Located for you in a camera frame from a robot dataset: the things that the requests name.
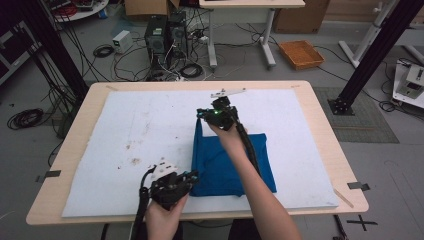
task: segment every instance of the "hand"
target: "hand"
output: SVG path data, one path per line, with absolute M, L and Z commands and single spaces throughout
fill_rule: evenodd
M 171 240 L 178 228 L 181 212 L 187 202 L 188 194 L 182 197 L 170 211 L 152 201 L 146 211 L 146 226 L 149 240 Z
M 233 154 L 245 154 L 244 144 L 241 141 L 240 135 L 237 132 L 236 125 L 233 124 L 228 131 L 224 131 L 217 126 L 209 124 L 209 127 L 218 135 L 222 147 L 227 153 L 232 156 Z

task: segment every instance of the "blue cloth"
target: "blue cloth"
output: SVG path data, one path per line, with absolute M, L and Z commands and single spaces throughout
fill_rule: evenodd
M 268 161 L 266 135 L 251 134 L 249 138 L 256 152 L 262 179 L 272 192 L 277 192 Z M 192 169 L 199 172 L 199 182 L 193 186 L 191 196 L 241 196 L 244 194 L 240 177 L 227 152 L 221 146 L 219 138 L 217 136 L 203 137 L 200 119 L 197 120 L 194 134 Z

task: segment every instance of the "computer tower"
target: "computer tower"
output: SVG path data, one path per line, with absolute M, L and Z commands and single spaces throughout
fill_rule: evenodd
M 174 45 L 173 57 L 186 58 L 188 56 L 186 12 L 173 12 L 168 23 Z
M 171 39 L 166 15 L 150 17 L 144 34 L 152 70 L 168 69 L 172 60 Z

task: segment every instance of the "white mat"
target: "white mat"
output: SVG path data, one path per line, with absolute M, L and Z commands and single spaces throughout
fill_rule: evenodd
M 111 92 L 75 174 L 63 217 L 135 215 L 140 180 L 165 159 L 191 170 L 197 108 L 216 91 Z M 229 97 L 249 133 L 266 133 L 276 197 L 288 209 L 338 201 L 293 90 Z M 204 135 L 213 132 L 204 126 Z M 184 213 L 250 210 L 246 198 L 190 197 Z

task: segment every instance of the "orange tray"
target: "orange tray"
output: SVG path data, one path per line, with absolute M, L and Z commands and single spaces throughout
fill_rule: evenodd
M 308 41 L 282 42 L 278 47 L 296 70 L 317 67 L 324 62 L 321 54 Z

